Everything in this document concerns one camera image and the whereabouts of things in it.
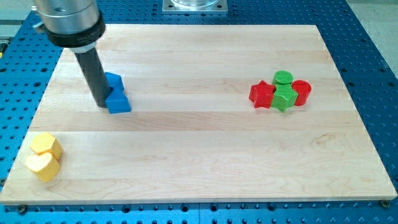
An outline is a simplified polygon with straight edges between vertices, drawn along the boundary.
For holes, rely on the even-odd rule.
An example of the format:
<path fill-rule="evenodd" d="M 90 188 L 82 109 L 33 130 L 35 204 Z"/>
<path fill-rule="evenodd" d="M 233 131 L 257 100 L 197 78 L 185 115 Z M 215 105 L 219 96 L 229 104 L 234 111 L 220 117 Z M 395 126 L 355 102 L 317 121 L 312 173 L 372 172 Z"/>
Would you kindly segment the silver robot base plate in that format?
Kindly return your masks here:
<path fill-rule="evenodd" d="M 227 12 L 227 0 L 163 0 L 162 11 L 169 13 Z"/>

